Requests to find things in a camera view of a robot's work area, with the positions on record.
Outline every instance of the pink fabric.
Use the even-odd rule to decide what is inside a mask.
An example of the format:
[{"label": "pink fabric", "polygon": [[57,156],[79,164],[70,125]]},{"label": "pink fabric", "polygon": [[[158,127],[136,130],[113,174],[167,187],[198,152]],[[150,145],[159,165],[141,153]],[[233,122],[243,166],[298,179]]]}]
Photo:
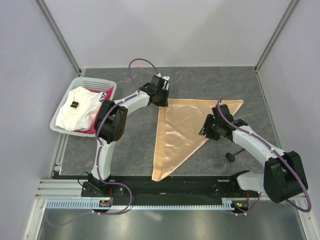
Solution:
[{"label": "pink fabric", "polygon": [[[113,90],[114,90],[114,88],[112,87],[108,91],[106,91],[106,95],[105,95],[104,100],[110,99]],[[94,93],[100,93],[100,91],[95,91],[95,90],[90,90],[90,91],[94,92]],[[91,128],[88,131],[75,131],[75,132],[82,133],[82,134],[95,134],[96,130],[94,128],[94,123],[96,121],[96,118],[97,118],[97,116],[95,116],[94,121],[92,122]]]}]

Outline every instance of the white cloth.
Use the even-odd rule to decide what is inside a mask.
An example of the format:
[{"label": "white cloth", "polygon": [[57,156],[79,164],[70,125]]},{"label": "white cloth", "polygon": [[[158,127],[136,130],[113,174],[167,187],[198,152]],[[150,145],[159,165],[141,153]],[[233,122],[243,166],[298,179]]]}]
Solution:
[{"label": "white cloth", "polygon": [[82,86],[69,91],[65,104],[56,117],[55,125],[68,131],[89,130],[101,106],[102,94]]}]

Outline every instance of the floor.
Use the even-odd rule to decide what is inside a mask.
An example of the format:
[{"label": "floor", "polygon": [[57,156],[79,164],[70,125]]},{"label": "floor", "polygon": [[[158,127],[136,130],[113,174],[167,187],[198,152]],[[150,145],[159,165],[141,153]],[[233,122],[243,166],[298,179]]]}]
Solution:
[{"label": "floor", "polygon": [[[170,76],[171,99],[224,100],[243,99],[236,118],[246,121],[252,129],[276,145],[276,138],[264,98],[253,67],[163,67],[163,76]],[[149,82],[153,68],[134,68],[132,74],[139,85]],[[135,91],[127,68],[87,69],[85,77],[107,79],[117,84],[114,99]],[[111,163],[112,175],[149,176],[153,170],[158,107],[150,105],[127,118],[125,132],[118,141]],[[68,136],[62,175],[90,172],[94,165],[97,143],[95,138]],[[225,158],[241,147],[226,140],[209,140],[195,152],[173,175],[231,175],[242,170],[261,173],[263,167],[246,151],[231,163]]]},{"label": "floor", "polygon": [[[45,211],[58,225],[88,210]],[[306,240],[295,209],[263,200],[247,216],[214,210],[131,210],[115,216],[89,214],[60,228],[43,222],[41,232],[44,238],[39,240]]]}]

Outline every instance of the laundry basket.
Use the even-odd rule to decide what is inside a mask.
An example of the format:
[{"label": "laundry basket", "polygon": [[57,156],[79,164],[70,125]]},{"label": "laundry basket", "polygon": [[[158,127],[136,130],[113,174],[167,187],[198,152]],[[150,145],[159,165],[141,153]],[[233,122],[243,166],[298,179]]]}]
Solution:
[{"label": "laundry basket", "polygon": [[56,126],[56,119],[59,113],[60,108],[65,104],[68,94],[71,90],[76,89],[77,87],[84,87],[87,90],[90,90],[92,92],[107,92],[108,90],[112,89],[112,93],[110,96],[110,100],[114,98],[115,91],[117,88],[117,84],[114,81],[104,80],[104,79],[98,79],[98,78],[92,78],[92,77],[77,77],[75,78],[70,86],[68,87],[67,91],[65,92],[57,110],[54,113],[54,116],[50,122],[50,128],[53,131],[62,133],[62,134],[70,134],[74,136],[80,136],[80,137],[94,137],[96,135],[96,132],[92,129],[87,132],[81,132],[81,131],[68,131],[65,130],[59,126]]}]

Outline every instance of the white wall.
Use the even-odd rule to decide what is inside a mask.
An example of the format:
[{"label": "white wall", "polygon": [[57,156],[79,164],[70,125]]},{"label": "white wall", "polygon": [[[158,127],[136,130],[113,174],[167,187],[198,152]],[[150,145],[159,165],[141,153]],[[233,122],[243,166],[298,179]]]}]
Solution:
[{"label": "white wall", "polygon": [[81,68],[117,68],[254,66],[290,0],[45,2]]},{"label": "white wall", "polygon": [[320,1],[301,0],[260,70],[282,147],[301,155],[320,223]]},{"label": "white wall", "polygon": [[20,240],[58,134],[49,128],[76,77],[33,0],[0,0],[0,238]]}]

